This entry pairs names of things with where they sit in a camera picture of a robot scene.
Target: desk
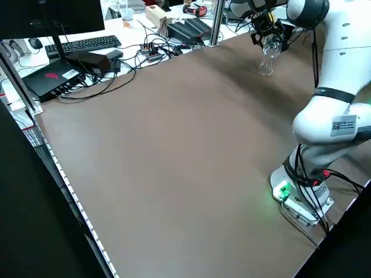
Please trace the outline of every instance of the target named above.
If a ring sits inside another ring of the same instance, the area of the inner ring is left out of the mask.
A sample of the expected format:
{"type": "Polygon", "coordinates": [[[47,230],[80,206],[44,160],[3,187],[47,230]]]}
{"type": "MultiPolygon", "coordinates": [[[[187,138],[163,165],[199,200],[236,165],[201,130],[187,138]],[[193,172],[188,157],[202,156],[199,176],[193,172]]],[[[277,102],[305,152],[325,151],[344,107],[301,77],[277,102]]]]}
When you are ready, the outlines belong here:
{"type": "MultiPolygon", "coordinates": [[[[190,14],[184,14],[183,13],[183,5],[178,5],[178,6],[173,6],[171,7],[172,11],[168,12],[167,14],[169,17],[172,17],[173,20],[184,20],[187,18],[194,18],[194,16],[190,14]]],[[[76,34],[76,35],[68,35],[68,40],[70,42],[72,41],[78,41],[81,39],[88,39],[88,38],[94,38],[94,37],[99,37],[99,36],[107,36],[107,35],[115,35],[120,41],[122,46],[121,47],[127,47],[130,45],[138,45],[144,42],[144,38],[146,37],[146,31],[144,30],[143,26],[138,22],[138,20],[144,24],[148,28],[153,28],[154,25],[152,22],[150,22],[146,18],[145,13],[140,13],[140,14],[134,14],[134,26],[133,28],[124,28],[122,25],[122,20],[121,19],[112,19],[112,20],[107,20],[104,22],[105,30],[104,31],[98,31],[98,32],[90,32],[90,33],[84,33],[84,34],[76,34]]],[[[212,19],[202,19],[206,24],[212,26],[213,20],[212,19]]],[[[232,32],[231,30],[235,30],[236,25],[230,25],[228,28],[225,24],[222,24],[220,27],[220,40],[223,39],[228,39],[232,38],[234,36],[237,36],[239,34],[243,34],[249,31],[249,27],[243,27],[241,30],[239,30],[237,33],[232,32]]],[[[60,36],[60,40],[62,43],[67,42],[65,36],[60,36]]],[[[51,45],[53,41],[49,37],[44,37],[40,38],[40,41],[44,46],[46,45],[51,45]]],[[[33,53],[37,53],[37,50],[34,50],[29,44],[28,40],[26,40],[26,44],[28,47],[31,49],[33,53]]],[[[123,59],[127,59],[129,57],[133,57],[136,52],[140,48],[138,46],[133,46],[129,47],[127,49],[121,50],[123,52],[123,59]]],[[[110,51],[114,50],[114,48],[109,48],[109,49],[101,49],[98,51],[94,51],[95,53],[100,53],[100,54],[106,54],[110,51]]],[[[145,57],[142,55],[138,56],[140,61],[145,60],[145,57]]],[[[130,64],[132,67],[134,67],[134,59],[126,60],[128,64],[130,64]]],[[[16,69],[19,71],[19,74],[21,77],[25,77],[29,75],[30,73],[40,69],[41,67],[37,67],[39,65],[47,65],[49,64],[49,59],[46,55],[45,48],[42,48],[41,51],[38,54],[33,54],[29,55],[21,60],[22,66],[25,67],[33,67],[29,69],[21,68],[21,67],[16,67],[16,69]]],[[[149,65],[148,62],[143,63],[143,67],[146,65],[149,65]]],[[[121,72],[118,74],[123,75],[127,73],[128,69],[125,66],[122,66],[121,72]]],[[[112,77],[113,74],[107,74],[107,77],[112,77]]],[[[15,103],[19,101],[19,96],[15,89],[13,88],[12,84],[6,80],[2,82],[4,91],[7,95],[8,101],[10,103],[15,103]]]]}
{"type": "MultiPolygon", "coordinates": [[[[43,106],[37,121],[120,277],[292,277],[301,267],[313,246],[280,215],[268,179],[312,94],[310,48],[299,49],[259,76],[261,51],[242,35],[105,96],[43,106]]],[[[346,160],[336,170],[367,180],[346,160]]],[[[354,195],[329,187],[341,215],[354,195]]]]}

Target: label sticker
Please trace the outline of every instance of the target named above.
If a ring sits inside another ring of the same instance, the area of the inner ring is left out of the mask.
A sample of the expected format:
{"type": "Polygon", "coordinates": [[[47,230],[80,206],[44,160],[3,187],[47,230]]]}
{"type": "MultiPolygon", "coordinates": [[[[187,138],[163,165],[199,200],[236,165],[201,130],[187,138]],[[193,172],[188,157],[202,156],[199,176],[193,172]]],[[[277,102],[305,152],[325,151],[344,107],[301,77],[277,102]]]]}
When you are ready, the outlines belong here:
{"type": "Polygon", "coordinates": [[[356,115],[338,116],[332,119],[332,129],[330,136],[355,134],[356,115]]]}
{"type": "Polygon", "coordinates": [[[75,77],[78,74],[79,74],[78,71],[72,69],[70,71],[67,71],[65,74],[62,74],[62,76],[66,79],[71,79],[72,77],[75,77]]]}

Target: red object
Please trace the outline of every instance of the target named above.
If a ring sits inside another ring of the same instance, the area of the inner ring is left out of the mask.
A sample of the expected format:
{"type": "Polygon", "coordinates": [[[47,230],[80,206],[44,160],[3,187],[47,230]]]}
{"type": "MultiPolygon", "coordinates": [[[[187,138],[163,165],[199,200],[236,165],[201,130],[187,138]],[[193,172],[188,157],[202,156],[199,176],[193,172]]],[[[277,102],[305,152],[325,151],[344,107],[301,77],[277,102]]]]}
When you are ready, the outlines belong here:
{"type": "Polygon", "coordinates": [[[50,79],[59,79],[59,77],[58,77],[58,74],[55,74],[55,73],[49,73],[49,74],[45,74],[45,77],[47,77],[47,78],[50,78],[50,79]]]}
{"type": "Polygon", "coordinates": [[[144,0],[146,6],[156,5],[156,0],[144,0]]]}
{"type": "Polygon", "coordinates": [[[208,12],[208,9],[205,6],[198,7],[197,9],[191,8],[191,6],[184,5],[183,6],[183,13],[190,13],[196,17],[205,16],[208,12]]]}
{"type": "Polygon", "coordinates": [[[325,175],[326,178],[330,177],[330,175],[331,175],[330,172],[328,172],[327,170],[324,170],[322,172],[323,172],[323,174],[325,175]]]}

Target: computer mouse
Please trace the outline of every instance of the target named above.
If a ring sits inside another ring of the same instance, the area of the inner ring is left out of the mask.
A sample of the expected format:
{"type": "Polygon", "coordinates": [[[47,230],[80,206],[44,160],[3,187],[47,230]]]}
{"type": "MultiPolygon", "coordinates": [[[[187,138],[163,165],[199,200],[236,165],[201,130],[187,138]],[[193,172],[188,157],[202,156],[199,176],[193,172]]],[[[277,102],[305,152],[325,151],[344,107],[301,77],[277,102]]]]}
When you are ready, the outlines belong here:
{"type": "Polygon", "coordinates": [[[42,43],[38,38],[31,38],[28,39],[28,42],[32,46],[33,49],[41,49],[42,48],[42,43]]]}

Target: white desk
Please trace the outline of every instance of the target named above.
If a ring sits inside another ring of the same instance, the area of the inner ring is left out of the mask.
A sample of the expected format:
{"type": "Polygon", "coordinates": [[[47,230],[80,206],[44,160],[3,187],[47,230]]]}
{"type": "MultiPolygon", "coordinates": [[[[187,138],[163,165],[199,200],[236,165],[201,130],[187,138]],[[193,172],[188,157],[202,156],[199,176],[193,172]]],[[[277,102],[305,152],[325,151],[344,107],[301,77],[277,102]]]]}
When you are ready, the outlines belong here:
{"type": "MultiPolygon", "coordinates": [[[[171,7],[171,10],[172,10],[171,12],[168,12],[168,15],[169,15],[169,17],[173,18],[173,21],[184,20],[184,19],[188,19],[188,18],[194,18],[194,16],[192,16],[190,14],[184,14],[183,13],[183,5],[173,6],[173,7],[171,7]]],[[[212,24],[213,24],[212,19],[209,19],[209,18],[205,18],[205,19],[201,18],[201,19],[206,24],[208,24],[209,26],[212,26],[212,24]]],[[[154,28],[153,23],[150,22],[149,20],[147,20],[146,14],[143,12],[141,14],[135,14],[134,15],[133,28],[124,28],[121,18],[120,19],[112,19],[112,20],[107,20],[107,21],[104,22],[104,25],[105,25],[105,30],[104,31],[90,32],[90,33],[83,33],[83,34],[76,34],[76,35],[68,35],[68,40],[70,42],[72,42],[72,41],[78,41],[78,40],[81,40],[81,39],[94,38],[94,37],[98,37],[98,36],[115,35],[121,41],[121,44],[122,44],[121,47],[127,47],[127,46],[130,46],[130,45],[138,45],[138,44],[143,43],[144,38],[146,37],[146,31],[144,30],[143,26],[138,21],[140,21],[142,24],[144,24],[146,27],[152,29],[153,31],[157,30],[157,29],[154,28]]],[[[238,33],[235,33],[235,32],[232,32],[231,30],[233,30],[233,31],[235,30],[236,24],[235,25],[229,24],[228,26],[229,26],[229,28],[225,24],[222,24],[220,26],[220,41],[232,38],[234,36],[237,36],[237,35],[240,35],[240,34],[243,34],[243,33],[246,33],[246,32],[249,31],[249,27],[243,27],[238,31],[238,33]]],[[[155,38],[156,38],[156,36],[153,35],[153,36],[150,37],[150,40],[153,40],[155,38]]],[[[44,46],[51,45],[53,43],[53,41],[51,40],[50,37],[40,38],[40,40],[41,40],[41,42],[44,46]]],[[[61,40],[62,43],[67,42],[65,36],[60,36],[60,40],[61,40]]],[[[174,38],[172,38],[171,41],[172,42],[177,42],[177,40],[174,39],[174,38]]],[[[37,50],[33,50],[33,48],[31,46],[29,46],[29,48],[32,50],[32,52],[34,52],[34,53],[37,52],[37,50]]],[[[106,54],[106,53],[112,51],[113,49],[114,48],[101,49],[101,50],[95,51],[95,53],[106,54]]],[[[138,50],[139,50],[138,46],[133,46],[133,47],[129,47],[129,48],[121,50],[123,52],[123,59],[133,57],[138,50]]],[[[190,51],[192,51],[192,49],[190,49],[190,50],[185,50],[184,49],[183,50],[184,53],[187,53],[187,52],[190,52],[190,51]]],[[[146,59],[142,55],[138,55],[138,58],[139,58],[139,61],[143,61],[143,60],[146,59]]],[[[133,67],[135,65],[134,59],[127,60],[126,62],[133,67]]],[[[48,63],[49,63],[49,59],[46,55],[45,48],[43,47],[38,54],[27,55],[27,57],[25,57],[21,60],[22,66],[24,66],[24,67],[34,67],[34,68],[24,69],[24,68],[21,68],[21,67],[17,66],[16,69],[20,70],[19,71],[20,76],[24,77],[24,76],[27,76],[30,73],[32,73],[32,72],[34,72],[34,71],[36,71],[36,70],[38,70],[42,67],[42,66],[41,67],[35,67],[35,66],[47,65],[48,63]]],[[[149,63],[144,62],[142,64],[142,67],[145,67],[146,65],[149,65],[149,63]]],[[[128,69],[125,66],[123,66],[121,68],[121,72],[118,75],[123,75],[123,74],[127,73],[127,71],[128,71],[128,69]]],[[[107,74],[106,76],[107,77],[112,77],[113,74],[107,74]]],[[[8,101],[10,103],[15,103],[16,101],[19,102],[20,98],[19,98],[18,94],[16,93],[15,89],[13,88],[12,84],[9,82],[9,80],[3,81],[2,85],[3,85],[4,91],[6,93],[6,96],[8,98],[8,101]]],[[[18,104],[18,105],[15,105],[14,107],[12,106],[12,108],[13,109],[19,109],[19,108],[21,108],[21,105],[18,104]]]]}

